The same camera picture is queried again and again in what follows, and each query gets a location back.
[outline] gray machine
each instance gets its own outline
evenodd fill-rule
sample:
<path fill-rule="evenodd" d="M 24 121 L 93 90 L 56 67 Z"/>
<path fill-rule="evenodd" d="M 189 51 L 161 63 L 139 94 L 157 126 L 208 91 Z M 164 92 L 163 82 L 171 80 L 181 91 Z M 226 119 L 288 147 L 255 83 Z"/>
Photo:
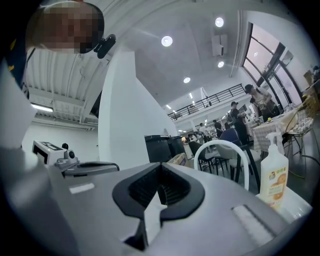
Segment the gray machine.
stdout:
<path fill-rule="evenodd" d="M 12 210 L 35 239 L 61 255 L 273 255 L 303 223 L 288 225 L 233 181 L 180 165 L 66 179 L 32 153 L 0 155 Z M 144 211 L 155 192 L 167 208 L 149 243 Z"/>

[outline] plastic bottle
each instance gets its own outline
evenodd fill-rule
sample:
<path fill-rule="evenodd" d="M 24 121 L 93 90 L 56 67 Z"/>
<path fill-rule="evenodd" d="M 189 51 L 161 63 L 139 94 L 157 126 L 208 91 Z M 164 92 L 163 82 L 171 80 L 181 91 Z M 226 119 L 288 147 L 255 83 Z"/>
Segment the plastic bottle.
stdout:
<path fill-rule="evenodd" d="M 266 136 L 270 140 L 271 145 L 268 149 L 268 156 L 261 161 L 259 198 L 274 209 L 278 209 L 281 206 L 284 198 L 289 167 L 288 158 L 282 155 L 277 145 L 274 144 L 274 138 L 279 135 L 280 132 L 271 132 Z"/>

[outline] railing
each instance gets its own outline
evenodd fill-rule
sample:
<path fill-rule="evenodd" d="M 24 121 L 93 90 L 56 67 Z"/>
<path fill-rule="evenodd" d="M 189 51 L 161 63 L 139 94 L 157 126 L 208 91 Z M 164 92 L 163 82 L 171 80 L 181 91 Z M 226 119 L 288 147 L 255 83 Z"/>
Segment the railing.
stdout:
<path fill-rule="evenodd" d="M 246 94 L 245 89 L 243 88 L 242 83 L 240 83 L 229 89 L 218 92 L 217 94 L 208 96 L 205 99 L 199 100 L 194 104 L 185 106 L 174 113 L 168 114 L 168 116 L 171 118 L 172 121 L 176 121 L 180 118 L 186 117 L 188 115 L 191 115 L 205 108 L 209 108 L 220 102 L 224 102 L 234 96 L 245 95 L 245 94 Z"/>

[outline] tablecloth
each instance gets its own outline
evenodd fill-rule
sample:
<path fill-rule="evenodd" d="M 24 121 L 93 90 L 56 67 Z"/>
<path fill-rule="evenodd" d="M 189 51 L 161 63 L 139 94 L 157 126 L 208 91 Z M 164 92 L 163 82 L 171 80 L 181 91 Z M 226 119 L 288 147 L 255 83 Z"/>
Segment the tablecloth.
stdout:
<path fill-rule="evenodd" d="M 255 122 L 255 121 L 250 121 L 250 122 L 246 122 L 245 123 L 245 127 L 246 127 L 246 134 L 247 135 L 250 135 L 251 137 L 254 136 L 254 132 L 253 132 L 253 129 L 255 127 L 257 127 L 258 124 Z"/>
<path fill-rule="evenodd" d="M 295 115 L 296 109 L 291 110 L 282 115 L 272 118 L 272 122 L 265 122 L 255 128 L 253 128 L 253 141 L 254 141 L 254 150 L 261 150 L 268 152 L 270 146 L 270 141 L 266 136 L 269 133 L 280 132 L 281 135 L 285 134 L 286 128 L 290 123 L 288 130 L 292 129 L 298 121 L 298 116 Z"/>

